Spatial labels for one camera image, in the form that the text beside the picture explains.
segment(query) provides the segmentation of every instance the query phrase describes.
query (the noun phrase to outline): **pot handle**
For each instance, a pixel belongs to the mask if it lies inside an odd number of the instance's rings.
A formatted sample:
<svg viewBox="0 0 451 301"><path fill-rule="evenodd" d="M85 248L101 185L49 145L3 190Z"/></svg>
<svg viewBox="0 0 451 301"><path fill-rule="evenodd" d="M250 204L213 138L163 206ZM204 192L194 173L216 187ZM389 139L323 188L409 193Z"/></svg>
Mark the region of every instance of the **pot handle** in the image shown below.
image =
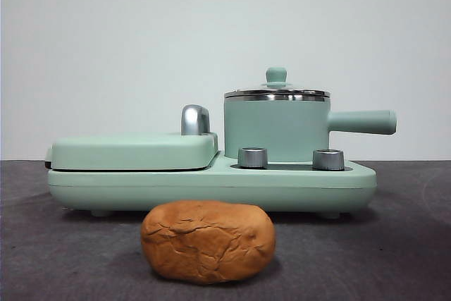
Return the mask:
<svg viewBox="0 0 451 301"><path fill-rule="evenodd" d="M396 132L394 111L330 112L329 131L393 134Z"/></svg>

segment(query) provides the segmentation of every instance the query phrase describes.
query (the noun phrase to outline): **bread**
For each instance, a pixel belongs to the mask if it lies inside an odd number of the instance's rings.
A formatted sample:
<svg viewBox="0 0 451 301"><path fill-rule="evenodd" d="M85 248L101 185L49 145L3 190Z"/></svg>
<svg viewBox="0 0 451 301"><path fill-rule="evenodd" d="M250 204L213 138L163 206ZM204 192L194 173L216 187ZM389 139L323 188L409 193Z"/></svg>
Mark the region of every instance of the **bread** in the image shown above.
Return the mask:
<svg viewBox="0 0 451 301"><path fill-rule="evenodd" d="M165 278L210 284L249 278L273 258L273 223L259 207L181 200L153 208L141 227L152 268Z"/></svg>

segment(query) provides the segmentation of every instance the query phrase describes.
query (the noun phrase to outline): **floor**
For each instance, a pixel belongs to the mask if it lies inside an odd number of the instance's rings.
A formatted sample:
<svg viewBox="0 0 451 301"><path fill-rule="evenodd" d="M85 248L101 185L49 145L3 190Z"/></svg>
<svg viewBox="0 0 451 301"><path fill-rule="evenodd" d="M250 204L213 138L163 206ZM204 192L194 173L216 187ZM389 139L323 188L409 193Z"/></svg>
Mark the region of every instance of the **floor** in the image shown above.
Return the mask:
<svg viewBox="0 0 451 301"><path fill-rule="evenodd" d="M369 207L339 220L270 213L274 260L246 281L159 278L140 248L145 212L94 218L47 188L43 161L1 162L1 299L451 300L451 161L362 161Z"/></svg>

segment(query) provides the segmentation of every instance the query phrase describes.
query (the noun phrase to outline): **mint green pot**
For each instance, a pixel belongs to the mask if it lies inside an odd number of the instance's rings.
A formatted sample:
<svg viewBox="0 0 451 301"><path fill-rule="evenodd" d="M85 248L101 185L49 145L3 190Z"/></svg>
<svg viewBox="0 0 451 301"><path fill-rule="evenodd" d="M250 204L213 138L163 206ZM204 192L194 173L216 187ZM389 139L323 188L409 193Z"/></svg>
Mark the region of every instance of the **mint green pot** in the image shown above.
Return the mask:
<svg viewBox="0 0 451 301"><path fill-rule="evenodd" d="M242 147L268 150L274 162L311 161L316 149L329 148L329 132L393 134L393 111L330 112L330 95L299 90L286 83L284 68L269 68L257 90L225 94L225 156Z"/></svg>

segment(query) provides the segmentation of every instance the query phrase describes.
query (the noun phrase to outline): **silver knob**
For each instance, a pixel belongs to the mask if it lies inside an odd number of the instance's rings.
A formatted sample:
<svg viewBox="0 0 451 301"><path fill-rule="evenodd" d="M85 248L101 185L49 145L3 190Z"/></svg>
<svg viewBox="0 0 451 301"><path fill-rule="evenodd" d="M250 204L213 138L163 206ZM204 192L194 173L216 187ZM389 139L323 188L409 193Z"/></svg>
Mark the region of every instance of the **silver knob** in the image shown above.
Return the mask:
<svg viewBox="0 0 451 301"><path fill-rule="evenodd" d="M345 169L343 151L338 149L318 149L313 151L313 168L323 171L342 171Z"/></svg>
<svg viewBox="0 0 451 301"><path fill-rule="evenodd" d="M243 168L266 168L268 166L268 152L266 148L240 148L238 150L238 166Z"/></svg>

